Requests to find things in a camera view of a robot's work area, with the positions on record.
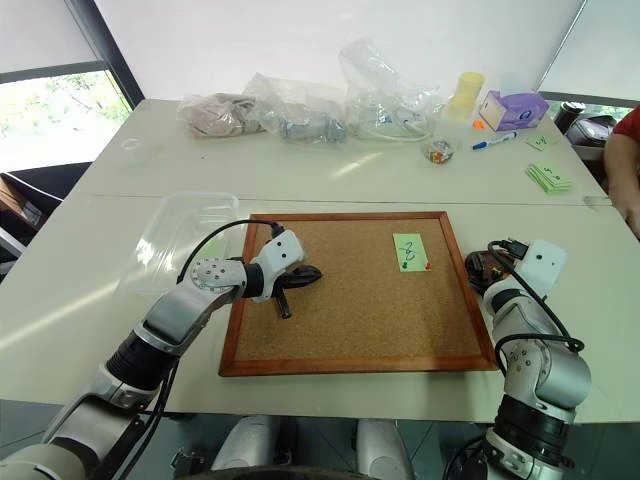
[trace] black electrical cord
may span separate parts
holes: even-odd
[[[517,281],[522,285],[522,287],[527,291],[527,293],[533,298],[538,305],[544,310],[544,312],[549,316],[551,321],[558,327],[561,335],[551,335],[546,333],[519,333],[514,335],[507,335],[506,337],[501,338],[495,346],[494,353],[496,356],[496,361],[498,362],[498,367],[500,367],[500,371],[503,375],[507,374],[506,367],[504,362],[502,361],[502,347],[505,343],[513,341],[513,340],[548,340],[553,342],[563,342],[566,343],[569,347],[569,350],[572,352],[580,352],[584,349],[584,343],[577,338],[573,338],[564,324],[560,321],[560,319],[556,316],[556,314],[551,310],[551,308],[544,302],[542,298],[536,293],[536,291],[531,288],[531,286],[527,283],[527,281],[522,278],[518,272],[515,271],[513,266],[502,256],[501,253],[497,252],[495,247],[507,248],[509,242],[502,241],[493,241],[489,242],[487,246],[487,250],[489,253],[495,258],[500,265],[510,273]]]
[[[279,229],[282,228],[280,227],[280,225],[278,225],[277,222],[273,222],[269,220],[255,220],[252,218],[249,218],[246,220],[235,220],[233,222],[230,222],[230,223],[227,223],[226,225],[221,226],[220,228],[217,228],[216,230],[211,232],[209,235],[204,237],[202,241],[198,245],[196,245],[196,248],[194,248],[193,251],[189,254],[189,256],[187,257],[187,260],[184,262],[184,265],[182,266],[182,270],[180,270],[180,273],[178,274],[178,279],[176,280],[176,283],[180,283],[182,280],[184,280],[184,277],[187,274],[187,269],[189,268],[189,265],[191,265],[193,258],[198,254],[200,249],[204,247],[209,240],[211,240],[213,237],[218,235],[220,232],[226,230],[227,228],[231,228],[236,225],[242,225],[244,223],[260,223],[262,225],[269,225],[273,232],[277,232],[279,231]]]
[[[464,452],[467,448],[469,448],[474,443],[478,443],[483,439],[484,439],[484,435],[478,435],[464,442],[464,444],[458,450],[456,450],[456,452],[453,454],[453,456],[449,459],[449,461],[445,465],[444,472],[442,472],[442,480],[449,480],[449,476],[451,475],[451,469],[453,468],[453,465],[456,463],[456,460],[458,459],[458,457],[462,455],[462,452]]]
[[[158,424],[162,419],[164,408],[166,406],[167,399],[169,398],[169,392],[171,391],[171,386],[173,385],[173,379],[175,378],[177,370],[178,363],[176,362],[174,367],[169,371],[169,374],[162,381],[160,392],[158,393],[158,400],[156,401],[156,404],[153,407],[153,411],[149,415],[149,419],[145,423],[144,429],[141,434],[141,437],[142,435],[145,435],[145,433],[146,436],[142,443],[140,443],[140,445],[136,449],[136,452],[134,453],[133,457],[131,457],[131,460],[129,460],[129,462],[127,463],[127,466],[118,477],[119,480],[124,480],[129,476],[131,470],[133,470],[133,467],[136,466],[136,463],[138,463],[138,460],[140,460],[140,457],[149,445],[149,442],[151,442],[151,437],[153,437],[153,434],[155,433],[156,429],[158,428]]]

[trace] green paper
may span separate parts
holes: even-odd
[[[426,272],[431,270],[429,257],[419,233],[394,233],[398,267],[401,272]]]
[[[526,173],[546,193],[566,192],[572,185],[566,172],[550,161],[532,163]]]
[[[549,147],[553,147],[556,143],[558,143],[558,139],[555,137],[545,137],[544,135],[535,135],[533,137],[527,138],[527,143],[531,145],[533,148],[537,148],[538,150],[546,150]]]

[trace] plastic bag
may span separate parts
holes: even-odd
[[[348,130],[365,139],[422,141],[435,131],[444,107],[437,88],[402,79],[368,39],[340,51],[349,85]]]
[[[178,105],[177,121],[194,138],[256,133],[262,127],[249,118],[254,106],[255,98],[246,95],[192,95]]]
[[[339,89],[257,73],[244,93],[256,98],[250,118],[284,140],[341,144],[347,139]]]

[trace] person's arm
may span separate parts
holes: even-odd
[[[640,185],[638,184],[640,144],[614,133],[604,149],[604,166],[609,177],[609,196],[629,227],[640,238]]]

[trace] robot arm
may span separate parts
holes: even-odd
[[[570,339],[566,329],[534,295],[546,296],[555,285],[566,254],[542,240],[528,247],[501,243],[520,259],[515,272],[528,289],[512,275],[484,294],[484,306],[494,316],[496,355],[507,358],[504,396],[495,425],[462,478],[560,479],[569,463],[562,456],[568,428],[589,394],[591,374],[578,352],[567,347],[570,342],[557,341]]]
[[[195,262],[60,411],[43,443],[0,462],[3,478],[111,478],[146,431],[139,413],[161,391],[211,314],[242,297],[268,300],[278,278],[304,260],[292,231],[275,233],[248,265],[219,258]]]

